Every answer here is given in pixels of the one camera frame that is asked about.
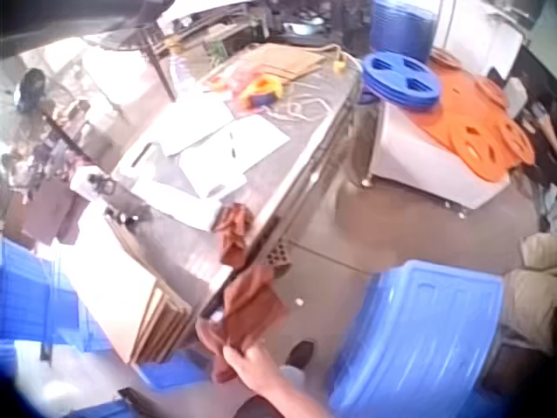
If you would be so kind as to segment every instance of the blue plastic crate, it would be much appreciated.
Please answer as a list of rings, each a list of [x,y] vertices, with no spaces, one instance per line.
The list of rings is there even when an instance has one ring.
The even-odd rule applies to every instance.
[[[408,261],[381,274],[329,373],[339,416],[455,417],[491,347],[500,277]]]
[[[0,340],[0,377],[11,379],[17,374],[17,351],[14,341]]]
[[[390,51],[424,63],[433,47],[437,13],[400,0],[374,0],[370,26],[373,51]]]
[[[208,381],[208,374],[185,355],[175,353],[166,363],[145,363],[139,366],[141,377],[153,389],[166,391]]]
[[[0,338],[71,344],[83,352],[111,344],[62,274],[51,262],[2,240]]]
[[[56,266],[2,240],[0,338],[63,344],[54,326],[77,327],[77,296],[56,290]]]
[[[107,402],[95,407],[80,409],[66,418],[139,418],[139,415],[124,401]]]

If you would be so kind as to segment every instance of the brown cloth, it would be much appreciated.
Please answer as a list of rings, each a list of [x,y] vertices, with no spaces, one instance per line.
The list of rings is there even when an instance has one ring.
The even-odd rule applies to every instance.
[[[215,231],[220,232],[220,262],[240,269],[245,264],[247,249],[245,235],[253,223],[253,215],[242,204],[234,203],[226,207],[215,226]]]
[[[223,357],[224,345],[243,353],[285,315],[285,305],[271,287],[273,278],[269,266],[250,267],[225,289],[223,319],[198,320],[199,339],[216,355],[211,375],[215,382],[224,383],[236,377]]]

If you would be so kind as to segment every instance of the black shoe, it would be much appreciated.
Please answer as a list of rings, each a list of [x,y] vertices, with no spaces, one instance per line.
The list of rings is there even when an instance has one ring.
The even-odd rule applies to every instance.
[[[315,351],[315,343],[308,340],[299,342],[286,358],[286,365],[304,370],[313,357]]]

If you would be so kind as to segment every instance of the gray floor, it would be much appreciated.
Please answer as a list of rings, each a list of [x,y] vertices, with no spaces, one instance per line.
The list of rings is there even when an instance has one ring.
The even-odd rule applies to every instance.
[[[155,90],[162,104],[164,92],[160,86]],[[139,120],[142,109],[139,105],[137,111],[129,109],[130,117]],[[118,151],[130,142],[122,138],[125,145]],[[379,181],[372,190],[362,190],[348,178],[353,179],[351,167],[340,167],[329,184],[320,185],[310,196],[294,221],[288,235],[293,266],[276,283],[290,313],[266,336],[277,362],[297,341],[317,341],[307,378],[309,391],[318,397],[370,273],[409,259],[505,273],[520,264],[520,240],[536,229],[533,206],[513,185],[460,219],[443,202],[403,186]],[[26,359],[22,361],[36,359],[36,350],[31,346],[22,350]],[[76,365],[82,365],[80,372],[71,372]],[[155,394],[113,354],[80,354],[69,347],[56,350],[52,366],[41,367],[38,373],[35,368],[21,374],[20,385],[52,416],[109,401],[116,389],[127,385],[150,394],[169,416],[182,418],[231,417],[249,396],[237,381]],[[52,381],[58,383],[45,394]]]

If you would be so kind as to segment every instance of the stack of cardboard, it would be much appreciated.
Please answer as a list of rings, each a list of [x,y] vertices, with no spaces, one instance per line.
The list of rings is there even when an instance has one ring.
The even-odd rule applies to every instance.
[[[287,83],[317,70],[325,56],[290,45],[263,44],[240,59]]]
[[[134,242],[88,208],[76,245],[63,249],[64,273],[122,361],[165,361],[183,339],[191,307],[143,262]]]
[[[106,221],[125,252],[155,279],[131,351],[131,361],[138,364],[166,361],[182,340],[191,307],[164,286],[157,273],[144,261],[141,249],[125,227],[111,219]]]

